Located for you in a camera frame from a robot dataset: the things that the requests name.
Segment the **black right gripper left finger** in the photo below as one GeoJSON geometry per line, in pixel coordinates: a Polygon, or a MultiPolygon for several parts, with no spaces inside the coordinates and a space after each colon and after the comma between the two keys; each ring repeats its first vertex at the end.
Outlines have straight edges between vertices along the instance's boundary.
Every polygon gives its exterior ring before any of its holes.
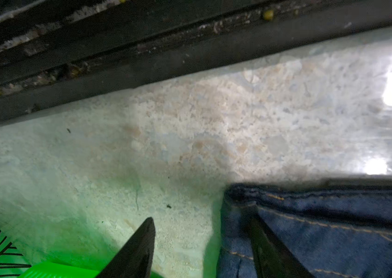
{"type": "Polygon", "coordinates": [[[154,243],[155,225],[153,218],[149,217],[97,277],[149,278],[152,271],[154,243]]]}

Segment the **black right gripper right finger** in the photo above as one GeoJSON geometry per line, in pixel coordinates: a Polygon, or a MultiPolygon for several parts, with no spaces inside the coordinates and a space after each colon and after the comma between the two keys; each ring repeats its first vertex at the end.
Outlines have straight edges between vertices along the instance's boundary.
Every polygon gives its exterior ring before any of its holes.
{"type": "Polygon", "coordinates": [[[253,260],[259,278],[313,278],[276,234],[257,215],[248,224],[253,260]]]}

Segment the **dark blue denim trousers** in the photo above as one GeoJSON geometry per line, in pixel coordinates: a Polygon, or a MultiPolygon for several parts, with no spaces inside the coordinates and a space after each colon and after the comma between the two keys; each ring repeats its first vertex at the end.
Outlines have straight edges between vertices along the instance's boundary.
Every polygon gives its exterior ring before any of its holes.
{"type": "Polygon", "coordinates": [[[392,178],[317,188],[236,183],[220,213],[219,278],[258,278],[248,237],[259,216],[314,278],[392,278],[392,178]]]}

